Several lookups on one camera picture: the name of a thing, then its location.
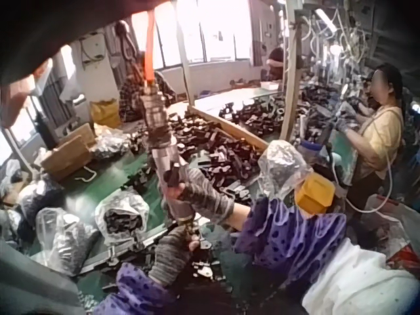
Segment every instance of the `white cloth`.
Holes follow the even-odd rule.
[[[405,270],[389,270],[385,255],[346,238],[303,298],[310,315],[405,314],[419,282]]]

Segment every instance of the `purple polka dot sleeve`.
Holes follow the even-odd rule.
[[[94,315],[158,314],[174,301],[162,286],[136,266],[124,263],[117,275],[118,293],[109,294],[94,310]]]
[[[237,253],[254,263],[288,275],[286,283],[314,283],[345,237],[346,217],[328,213],[304,219],[301,212],[273,199],[253,206],[235,243]]]

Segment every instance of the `orange air hose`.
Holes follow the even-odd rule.
[[[144,76],[148,83],[155,79],[153,71],[153,40],[154,40],[154,27],[155,27],[155,11],[148,11],[148,26],[146,38],[146,56],[144,57]]]

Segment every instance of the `plaid shirt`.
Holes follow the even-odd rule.
[[[166,97],[166,107],[176,101],[176,93],[163,76],[155,72],[155,80],[159,86],[159,90]],[[133,78],[128,77],[121,89],[119,90],[119,116],[122,122],[129,123],[142,119],[142,113],[135,108],[142,108],[143,101],[141,96],[143,92],[143,84],[137,83]]]

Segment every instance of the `yellow container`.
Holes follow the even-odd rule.
[[[307,213],[325,213],[333,203],[335,186],[318,173],[310,174],[295,194],[296,204]]]

